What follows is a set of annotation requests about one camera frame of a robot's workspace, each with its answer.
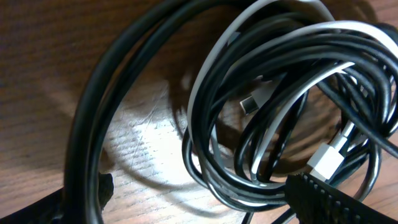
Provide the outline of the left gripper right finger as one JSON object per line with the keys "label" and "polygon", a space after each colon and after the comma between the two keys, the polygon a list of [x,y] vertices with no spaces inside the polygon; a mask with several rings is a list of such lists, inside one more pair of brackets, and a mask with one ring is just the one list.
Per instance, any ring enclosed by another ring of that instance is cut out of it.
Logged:
{"label": "left gripper right finger", "polygon": [[306,173],[288,176],[284,192],[287,203],[303,224],[397,224]]}

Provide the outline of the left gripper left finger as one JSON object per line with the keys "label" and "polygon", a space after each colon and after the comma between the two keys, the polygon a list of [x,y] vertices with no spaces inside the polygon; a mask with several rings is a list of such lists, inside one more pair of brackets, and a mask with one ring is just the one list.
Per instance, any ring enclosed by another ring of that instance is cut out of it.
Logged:
{"label": "left gripper left finger", "polygon": [[[113,196],[113,191],[113,176],[111,174],[99,174],[98,199],[101,211],[104,210]],[[1,218],[1,224],[59,223],[63,216],[60,211],[61,202],[62,189],[59,189],[27,207]]]}

